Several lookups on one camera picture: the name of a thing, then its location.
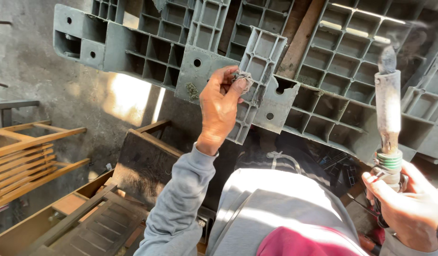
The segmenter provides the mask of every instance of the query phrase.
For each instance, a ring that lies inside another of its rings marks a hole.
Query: person's left hand
[[[200,93],[203,128],[197,149],[204,154],[216,154],[235,125],[237,104],[243,102],[240,96],[246,87],[244,78],[232,84],[232,73],[237,69],[238,66],[227,66],[216,70]]]

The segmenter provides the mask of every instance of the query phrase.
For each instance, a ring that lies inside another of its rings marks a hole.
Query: green spring
[[[402,166],[402,152],[399,150],[396,155],[387,155],[377,153],[379,165],[387,167],[388,169],[401,169]]]

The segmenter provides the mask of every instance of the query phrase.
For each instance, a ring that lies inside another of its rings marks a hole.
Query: hand
[[[367,198],[381,202],[382,215],[405,246],[422,252],[438,249],[438,191],[412,164],[403,161],[401,173],[409,177],[407,190],[398,194],[384,181],[363,173]]]
[[[235,125],[236,106],[243,102],[240,96],[246,87],[244,78],[231,83],[237,69],[238,66],[227,66],[216,70],[200,93],[203,128],[197,149],[204,154],[216,154]]]

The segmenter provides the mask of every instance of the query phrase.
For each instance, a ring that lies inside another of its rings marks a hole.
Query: gray sweatshirt sleeve
[[[380,256],[438,256],[438,249],[433,252],[420,252],[410,249],[385,230],[385,242],[382,245]]]
[[[197,255],[202,229],[195,221],[208,184],[216,170],[216,156],[199,152],[194,143],[192,152],[182,155],[173,165],[171,180],[160,193],[156,206],[146,221],[145,239],[135,256]]]

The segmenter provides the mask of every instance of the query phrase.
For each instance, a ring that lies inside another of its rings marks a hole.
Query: gray sweatshirt
[[[149,214],[145,239],[135,256],[197,255],[202,230],[195,219],[216,172],[212,163],[217,156],[199,152],[194,144],[192,152],[173,165],[172,178]],[[262,240],[277,227],[302,233],[307,225],[337,230],[344,239],[334,242],[367,255],[358,246],[355,227],[339,199],[299,174],[238,169],[224,185],[218,209],[206,255],[254,256]],[[387,232],[380,255],[433,256],[438,250],[412,250]]]

